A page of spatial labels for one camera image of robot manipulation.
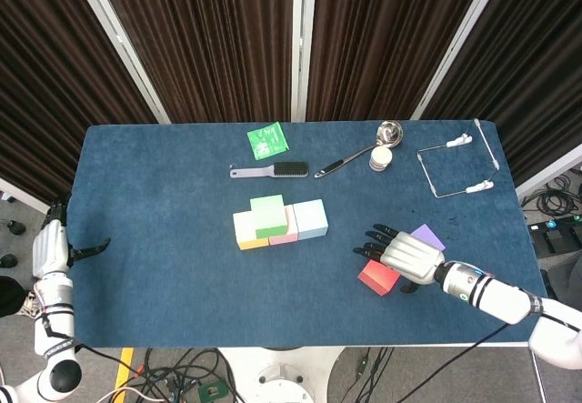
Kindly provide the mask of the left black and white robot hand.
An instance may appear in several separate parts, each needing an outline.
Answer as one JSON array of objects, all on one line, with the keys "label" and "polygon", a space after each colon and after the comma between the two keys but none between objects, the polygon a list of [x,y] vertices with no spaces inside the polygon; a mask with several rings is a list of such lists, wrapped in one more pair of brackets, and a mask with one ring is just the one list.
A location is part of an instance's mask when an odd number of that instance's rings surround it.
[{"label": "left black and white robot hand", "polygon": [[65,194],[52,202],[41,230],[34,239],[32,275],[35,280],[55,272],[67,273],[75,262],[102,253],[110,244],[111,239],[108,237],[95,247],[73,248],[66,233],[70,196]]}]

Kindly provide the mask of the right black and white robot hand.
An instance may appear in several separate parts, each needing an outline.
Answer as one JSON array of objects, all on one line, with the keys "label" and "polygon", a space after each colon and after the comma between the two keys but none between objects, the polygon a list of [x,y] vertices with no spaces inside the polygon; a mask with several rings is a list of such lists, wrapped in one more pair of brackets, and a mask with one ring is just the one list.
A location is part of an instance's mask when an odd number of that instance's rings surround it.
[{"label": "right black and white robot hand", "polygon": [[374,224],[365,235],[374,239],[353,252],[388,267],[408,280],[400,288],[404,294],[412,294],[421,286],[435,282],[435,273],[445,264],[441,250],[383,224]]}]

